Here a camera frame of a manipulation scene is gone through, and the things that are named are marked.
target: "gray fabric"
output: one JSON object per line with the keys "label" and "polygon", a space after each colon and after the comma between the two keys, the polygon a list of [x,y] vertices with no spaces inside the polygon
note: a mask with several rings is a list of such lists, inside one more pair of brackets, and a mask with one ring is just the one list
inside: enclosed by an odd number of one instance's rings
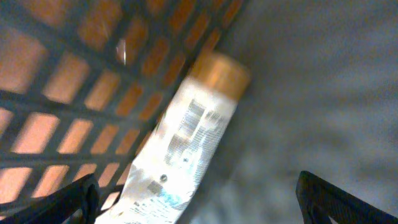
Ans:
{"label": "gray fabric", "polygon": [[397,11],[252,0],[220,49],[253,81],[181,222],[302,223],[301,170],[398,216]]}

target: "barcode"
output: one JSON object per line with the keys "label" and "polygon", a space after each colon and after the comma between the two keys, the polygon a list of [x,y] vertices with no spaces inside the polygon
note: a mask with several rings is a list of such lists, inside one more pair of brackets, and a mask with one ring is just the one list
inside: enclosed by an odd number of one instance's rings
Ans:
{"label": "barcode", "polygon": [[189,104],[188,111],[185,114],[185,118],[181,123],[179,130],[180,133],[190,138],[198,126],[200,118],[203,116],[204,112],[204,107],[195,100],[192,100]]}
{"label": "barcode", "polygon": [[221,115],[215,111],[210,111],[206,114],[206,119],[213,123],[217,122],[221,118]]}

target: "gold bottle cap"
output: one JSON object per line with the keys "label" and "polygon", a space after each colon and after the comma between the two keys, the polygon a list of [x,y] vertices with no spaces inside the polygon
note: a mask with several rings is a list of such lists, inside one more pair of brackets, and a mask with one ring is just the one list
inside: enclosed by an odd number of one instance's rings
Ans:
{"label": "gold bottle cap", "polygon": [[216,52],[201,54],[189,76],[236,101],[243,95],[250,82],[246,67]]}

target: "gray carpet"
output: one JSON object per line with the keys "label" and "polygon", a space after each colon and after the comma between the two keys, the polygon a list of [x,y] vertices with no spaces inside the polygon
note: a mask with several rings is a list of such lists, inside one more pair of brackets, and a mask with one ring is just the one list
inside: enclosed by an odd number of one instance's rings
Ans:
{"label": "gray carpet", "polygon": [[252,83],[181,223],[303,223],[301,170],[398,216],[397,1],[252,0],[219,49]]}

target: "white bottle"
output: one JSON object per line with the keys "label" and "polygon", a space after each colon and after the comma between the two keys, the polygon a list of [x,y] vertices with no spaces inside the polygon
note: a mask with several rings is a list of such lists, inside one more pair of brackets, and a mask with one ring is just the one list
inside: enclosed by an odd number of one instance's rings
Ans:
{"label": "white bottle", "polygon": [[132,162],[119,202],[96,223],[175,223],[249,81],[247,70],[234,60],[202,54]]}

